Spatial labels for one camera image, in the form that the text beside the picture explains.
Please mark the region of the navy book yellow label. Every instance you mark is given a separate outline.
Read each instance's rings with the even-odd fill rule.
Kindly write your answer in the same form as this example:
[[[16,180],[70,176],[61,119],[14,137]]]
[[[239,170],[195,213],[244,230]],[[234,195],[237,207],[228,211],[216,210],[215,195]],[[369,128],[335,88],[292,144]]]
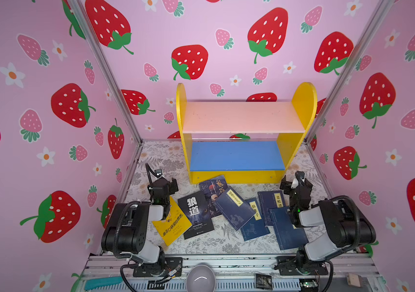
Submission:
[[[246,225],[256,213],[232,187],[221,193],[214,204],[236,231]]]

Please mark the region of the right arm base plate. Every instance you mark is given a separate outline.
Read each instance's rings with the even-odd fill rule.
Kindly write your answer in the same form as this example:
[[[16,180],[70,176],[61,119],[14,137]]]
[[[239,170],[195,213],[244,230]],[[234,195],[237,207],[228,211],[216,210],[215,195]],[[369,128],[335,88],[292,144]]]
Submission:
[[[281,276],[328,276],[325,262],[314,262],[306,257],[278,256],[274,270]]]

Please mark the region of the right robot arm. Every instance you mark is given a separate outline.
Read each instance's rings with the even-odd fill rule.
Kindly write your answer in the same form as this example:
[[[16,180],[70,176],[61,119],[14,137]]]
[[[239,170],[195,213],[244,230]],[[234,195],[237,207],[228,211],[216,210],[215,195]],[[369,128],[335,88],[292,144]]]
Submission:
[[[274,269],[281,275],[328,274],[331,259],[375,243],[372,224],[352,198],[342,195],[311,203],[312,183],[297,171],[293,181],[283,178],[280,190],[289,206],[270,209],[279,248],[296,249],[294,256],[279,256]]]

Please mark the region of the yellow cartoon cover book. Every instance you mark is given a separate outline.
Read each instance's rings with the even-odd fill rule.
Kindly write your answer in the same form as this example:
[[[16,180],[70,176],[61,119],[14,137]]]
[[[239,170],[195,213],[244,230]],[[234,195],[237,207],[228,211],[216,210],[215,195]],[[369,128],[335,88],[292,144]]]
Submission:
[[[192,226],[173,198],[170,198],[170,203],[170,212],[166,219],[152,222],[167,246],[170,246]]]

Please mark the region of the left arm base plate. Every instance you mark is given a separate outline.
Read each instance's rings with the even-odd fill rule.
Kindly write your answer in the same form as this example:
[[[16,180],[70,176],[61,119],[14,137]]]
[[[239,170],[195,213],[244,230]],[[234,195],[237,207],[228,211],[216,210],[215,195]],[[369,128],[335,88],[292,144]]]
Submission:
[[[142,264],[133,270],[133,277],[165,277],[171,272],[173,276],[181,276],[182,257],[166,257],[154,264]]]

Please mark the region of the black wolf cover book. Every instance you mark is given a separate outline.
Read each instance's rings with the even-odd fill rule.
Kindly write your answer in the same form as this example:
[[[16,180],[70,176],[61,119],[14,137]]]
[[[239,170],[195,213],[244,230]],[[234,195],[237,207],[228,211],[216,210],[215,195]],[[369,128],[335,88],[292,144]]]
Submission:
[[[192,223],[192,226],[183,234],[185,240],[214,230],[208,202],[202,191],[179,198],[177,203]]]

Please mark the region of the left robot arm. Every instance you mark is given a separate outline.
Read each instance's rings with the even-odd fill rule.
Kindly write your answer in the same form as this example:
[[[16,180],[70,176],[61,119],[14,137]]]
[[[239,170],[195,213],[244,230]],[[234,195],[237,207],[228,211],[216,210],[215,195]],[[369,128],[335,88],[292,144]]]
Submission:
[[[166,275],[171,271],[161,246],[147,240],[150,222],[165,223],[172,211],[173,194],[178,191],[177,180],[167,180],[161,169],[145,165],[149,184],[149,201],[132,201],[115,205],[101,239],[103,252],[117,259],[134,261],[135,276],[147,273]]]

